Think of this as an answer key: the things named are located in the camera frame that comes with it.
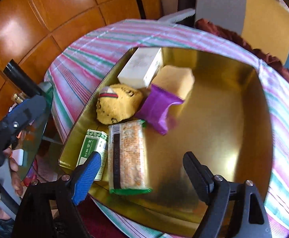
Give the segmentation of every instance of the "metal screw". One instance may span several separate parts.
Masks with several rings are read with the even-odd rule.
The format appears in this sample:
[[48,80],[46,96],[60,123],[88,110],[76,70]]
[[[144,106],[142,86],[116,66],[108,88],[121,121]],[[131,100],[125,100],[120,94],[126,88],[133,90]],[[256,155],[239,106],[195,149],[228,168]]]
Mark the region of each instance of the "metal screw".
[[14,129],[18,128],[18,122],[17,122],[17,121],[14,121],[14,122],[13,122],[13,128],[14,128]]
[[252,180],[247,180],[247,181],[246,181],[246,184],[247,184],[248,186],[253,186],[253,185],[254,185],[254,182],[253,182]]
[[68,181],[70,179],[70,175],[63,175],[62,180],[63,181]]
[[221,175],[215,175],[214,178],[216,181],[222,181],[223,180],[223,177]]
[[39,183],[39,181],[38,181],[37,179],[31,181],[31,185],[32,185],[32,186],[35,186],[35,185],[37,185],[38,183]]

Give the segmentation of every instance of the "purple package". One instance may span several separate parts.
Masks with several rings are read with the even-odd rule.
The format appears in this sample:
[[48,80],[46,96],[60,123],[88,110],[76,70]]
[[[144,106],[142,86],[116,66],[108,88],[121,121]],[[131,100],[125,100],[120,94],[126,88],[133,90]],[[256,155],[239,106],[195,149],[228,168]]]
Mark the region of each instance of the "purple package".
[[150,123],[157,132],[164,135],[169,130],[166,123],[169,107],[183,102],[176,95],[152,84],[150,95],[135,116]]

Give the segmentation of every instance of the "green and white box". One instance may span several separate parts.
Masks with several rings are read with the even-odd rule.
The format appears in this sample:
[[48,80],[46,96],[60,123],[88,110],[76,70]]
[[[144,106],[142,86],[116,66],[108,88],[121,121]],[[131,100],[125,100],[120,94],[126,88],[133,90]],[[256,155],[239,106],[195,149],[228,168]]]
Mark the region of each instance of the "green and white box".
[[108,135],[105,132],[90,129],[87,131],[76,166],[85,163],[93,151],[101,155],[101,167],[95,177],[95,181],[100,181],[108,155]]

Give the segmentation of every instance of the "black cylinder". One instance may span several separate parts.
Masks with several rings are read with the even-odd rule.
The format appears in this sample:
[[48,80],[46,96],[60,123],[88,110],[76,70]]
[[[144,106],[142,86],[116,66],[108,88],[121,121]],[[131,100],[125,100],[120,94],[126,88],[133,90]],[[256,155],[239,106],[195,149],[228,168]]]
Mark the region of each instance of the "black cylinder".
[[34,81],[21,69],[21,67],[12,59],[3,73],[28,97],[34,97],[35,95],[43,95],[44,92],[40,89]]

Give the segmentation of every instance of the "round table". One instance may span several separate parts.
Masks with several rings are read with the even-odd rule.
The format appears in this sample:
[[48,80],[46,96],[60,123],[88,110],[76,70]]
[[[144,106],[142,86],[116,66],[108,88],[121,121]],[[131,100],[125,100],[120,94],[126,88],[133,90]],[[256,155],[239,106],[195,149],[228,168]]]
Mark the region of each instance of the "round table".
[[[82,36],[54,60],[44,78],[54,87],[52,114],[62,140],[66,140],[109,70],[130,48],[138,46],[193,48],[230,57],[255,68],[269,107],[274,139],[273,169],[265,209],[273,237],[286,237],[289,233],[289,83],[264,61],[230,41],[193,28],[153,20],[124,20]],[[95,203],[129,237],[168,236]]]

